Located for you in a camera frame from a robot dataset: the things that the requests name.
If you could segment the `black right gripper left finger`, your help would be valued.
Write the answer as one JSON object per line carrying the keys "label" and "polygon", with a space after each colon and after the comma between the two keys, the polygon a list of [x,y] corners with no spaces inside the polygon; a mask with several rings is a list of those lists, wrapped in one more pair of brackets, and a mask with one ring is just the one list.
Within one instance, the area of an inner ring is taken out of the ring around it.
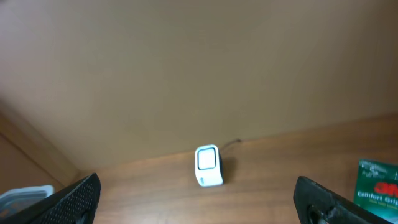
{"label": "black right gripper left finger", "polygon": [[100,194],[100,179],[92,173],[5,218],[1,224],[93,224]]}

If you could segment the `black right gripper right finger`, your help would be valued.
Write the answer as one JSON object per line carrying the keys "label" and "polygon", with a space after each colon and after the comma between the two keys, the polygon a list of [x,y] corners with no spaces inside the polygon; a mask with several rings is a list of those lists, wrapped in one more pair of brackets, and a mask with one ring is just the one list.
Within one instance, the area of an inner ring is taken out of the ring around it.
{"label": "black right gripper right finger", "polygon": [[301,224],[391,224],[304,176],[297,179],[293,200]]}

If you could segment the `green 3M gloves bag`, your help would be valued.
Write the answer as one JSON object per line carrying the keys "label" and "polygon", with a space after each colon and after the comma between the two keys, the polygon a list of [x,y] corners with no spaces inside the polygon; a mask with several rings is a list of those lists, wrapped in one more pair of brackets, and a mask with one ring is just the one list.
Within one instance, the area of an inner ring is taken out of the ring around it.
{"label": "green 3M gloves bag", "polygon": [[397,224],[397,165],[361,159],[354,203]]}

